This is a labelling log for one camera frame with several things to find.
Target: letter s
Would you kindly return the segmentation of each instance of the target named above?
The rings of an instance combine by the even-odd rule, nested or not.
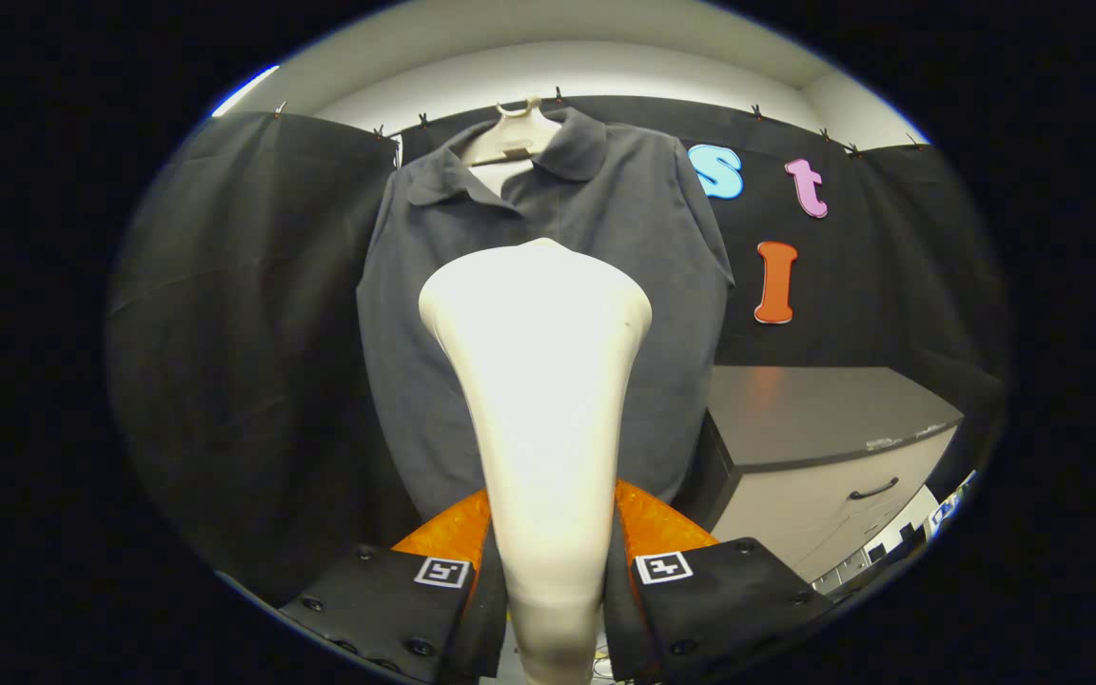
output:
[[[730,148],[717,145],[695,145],[688,150],[688,159],[700,175],[704,194],[710,198],[738,198],[743,191],[743,161]]]

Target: drawer handle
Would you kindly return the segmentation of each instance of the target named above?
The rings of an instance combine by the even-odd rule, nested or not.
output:
[[[866,498],[874,498],[875,494],[886,493],[887,490],[891,490],[891,488],[894,487],[898,482],[899,482],[899,477],[891,478],[888,484],[879,487],[877,490],[871,490],[869,491],[869,493],[865,494],[857,493],[857,491],[854,490],[853,493],[848,495],[848,500],[864,500]]]

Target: black curtain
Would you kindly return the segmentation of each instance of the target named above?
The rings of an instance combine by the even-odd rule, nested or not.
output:
[[[521,107],[521,103],[509,107]],[[742,190],[712,196],[737,282],[717,364],[886,365],[938,393],[964,423],[927,486],[938,499],[983,468],[1006,418],[1013,383],[1013,322],[986,226],[956,170],[929,145],[849,155],[823,135],[762,112],[640,96],[545,98],[604,123],[713,145],[739,159]],[[409,164],[493,107],[400,132]],[[822,176],[814,218],[784,164],[803,159]],[[789,285],[795,318],[762,324],[763,241],[797,249]]]
[[[349,545],[421,524],[354,299],[395,150],[293,114],[206,121],[140,202],[111,285],[110,389],[142,486],[278,606]]]

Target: hanger hook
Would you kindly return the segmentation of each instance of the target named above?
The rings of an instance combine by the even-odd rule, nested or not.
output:
[[[543,103],[543,101],[544,100],[540,100],[539,98],[537,98],[535,95],[528,95],[527,96],[526,109],[514,110],[513,112],[511,112],[510,110],[503,110],[503,109],[501,109],[501,103],[499,103],[499,104],[496,104],[496,111],[503,117],[525,117],[525,116],[527,116],[527,114],[530,114],[530,110],[537,109],[539,106],[539,104]]]

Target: white hanger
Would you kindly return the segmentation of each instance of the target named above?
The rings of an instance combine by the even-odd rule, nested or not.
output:
[[[561,125],[544,116],[539,111],[540,103],[543,100],[539,98],[528,96],[527,107],[521,112],[506,112],[499,103],[496,112],[501,114],[501,121],[476,136],[459,159],[465,165],[475,168],[492,162],[526,160],[544,152]]]

